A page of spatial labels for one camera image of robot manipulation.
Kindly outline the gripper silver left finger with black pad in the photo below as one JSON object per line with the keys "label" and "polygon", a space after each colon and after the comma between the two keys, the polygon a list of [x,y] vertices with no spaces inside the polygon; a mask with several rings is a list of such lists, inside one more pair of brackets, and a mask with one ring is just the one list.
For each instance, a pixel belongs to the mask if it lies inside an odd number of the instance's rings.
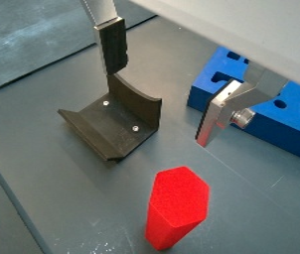
{"label": "gripper silver left finger with black pad", "polygon": [[128,66],[129,61],[125,19],[117,14],[113,0],[80,2],[93,23],[105,72],[113,75]]}

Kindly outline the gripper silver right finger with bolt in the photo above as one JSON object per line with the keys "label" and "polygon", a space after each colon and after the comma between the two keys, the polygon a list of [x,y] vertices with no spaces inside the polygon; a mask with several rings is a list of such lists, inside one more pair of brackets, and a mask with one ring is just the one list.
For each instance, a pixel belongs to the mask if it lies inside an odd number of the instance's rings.
{"label": "gripper silver right finger with bolt", "polygon": [[244,82],[232,79],[208,103],[196,135],[198,143],[207,147],[231,123],[244,128],[255,116],[250,107],[277,97],[287,82],[278,72],[259,63],[250,63]]}

